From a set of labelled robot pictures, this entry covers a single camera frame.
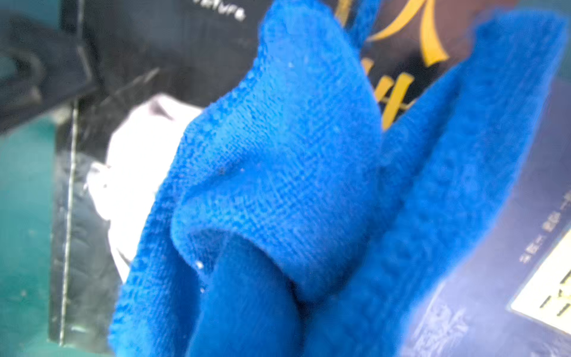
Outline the blue microfibre cloth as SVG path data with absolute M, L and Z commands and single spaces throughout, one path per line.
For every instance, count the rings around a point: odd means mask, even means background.
M 567 21 L 496 13 L 388 130 L 343 28 L 275 1 L 252 69 L 192 120 L 110 328 L 116 356 L 395 356 L 410 314 L 486 236 L 529 152 Z

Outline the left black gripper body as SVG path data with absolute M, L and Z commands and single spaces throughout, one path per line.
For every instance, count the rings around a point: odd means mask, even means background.
M 96 90 L 83 40 L 13 11 L 1 12 L 1 56 L 16 73 L 1 79 L 1 133 Z

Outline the purple book yellow label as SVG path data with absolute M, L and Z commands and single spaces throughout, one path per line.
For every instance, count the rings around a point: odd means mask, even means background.
M 489 236 L 417 311 L 403 356 L 570 354 L 570 84 L 553 83 Z

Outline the black portrait cover book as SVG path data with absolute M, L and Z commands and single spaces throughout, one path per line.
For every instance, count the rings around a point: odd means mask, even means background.
M 96 91 L 56 139 L 48 337 L 62 347 L 108 353 L 120 270 L 138 232 L 109 239 L 111 220 L 95 208 L 109 187 L 112 134 L 157 94 L 206 107 L 251 68 L 269 1 L 84 1 L 84 39 Z M 468 56 L 471 29 L 513 1 L 384 1 L 361 52 L 390 127 L 438 77 Z

